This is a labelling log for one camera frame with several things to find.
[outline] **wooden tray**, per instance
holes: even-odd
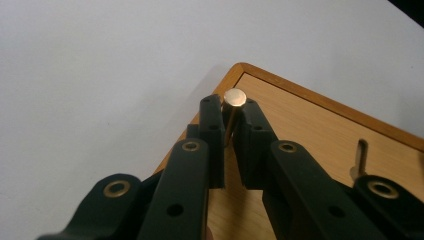
[[[247,63],[235,64],[213,93],[233,87],[259,103],[279,139],[302,144],[332,178],[352,185],[358,142],[366,141],[366,173],[394,180],[424,201],[423,139]],[[231,145],[225,157],[226,188],[209,191],[215,240],[275,239],[262,192],[242,187]]]

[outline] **wooden edge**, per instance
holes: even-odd
[[[294,94],[302,99],[305,99],[306,101],[309,101],[322,108],[325,108],[366,128],[374,130],[395,141],[398,141],[411,148],[424,152],[424,139],[419,138],[418,136],[405,132],[399,128],[389,125],[383,121],[380,121],[376,118],[359,112],[353,108],[350,108],[346,105],[343,105],[339,102],[322,96],[316,92],[306,89],[300,85],[288,81],[287,79],[274,75],[251,64],[238,63],[236,65],[242,67],[244,73],[259,78],[275,87],[278,87],[284,91]]]
[[[215,90],[212,92],[212,94],[218,94],[220,96],[223,96],[225,91],[227,91],[230,88],[233,88],[235,85],[237,85],[238,81],[244,74],[243,64],[236,63],[233,65],[228,73],[224,76],[222,81],[219,83],[219,85],[215,88]],[[194,116],[193,120],[191,120],[190,123],[198,123],[199,122],[199,114],[196,114]],[[184,131],[181,136],[178,138],[177,142],[180,140],[183,140],[185,138],[186,131]],[[171,150],[168,151],[163,161],[159,164],[159,166],[156,168],[155,173],[159,172],[160,170],[164,169],[167,162],[169,155],[171,154]]]

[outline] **metal pin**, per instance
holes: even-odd
[[[246,94],[237,88],[232,88],[225,92],[224,103],[222,105],[222,118],[225,126],[225,146],[228,146],[234,127],[240,118],[243,106],[246,103]]]

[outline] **wooden board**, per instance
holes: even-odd
[[[259,103],[279,139],[302,144],[334,179],[352,185],[350,169],[364,140],[367,174],[394,180],[424,201],[423,139],[247,63],[235,64],[213,93],[233,87]],[[209,191],[215,240],[275,239],[262,192],[242,187],[231,145],[225,158],[226,188]]]

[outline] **metal rivet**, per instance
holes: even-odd
[[[108,198],[117,198],[130,190],[131,184],[125,180],[116,180],[109,183],[105,189],[103,189],[103,194]]]
[[[381,181],[370,181],[368,182],[368,188],[371,192],[377,194],[380,197],[388,199],[396,199],[399,197],[399,192],[389,184]]]
[[[278,145],[278,148],[281,151],[288,152],[288,153],[294,153],[297,151],[296,146],[291,143],[281,143],[280,145]]]
[[[187,152],[194,152],[199,150],[199,148],[200,148],[200,144],[197,142],[186,142],[183,144],[183,149],[184,151],[187,151]]]

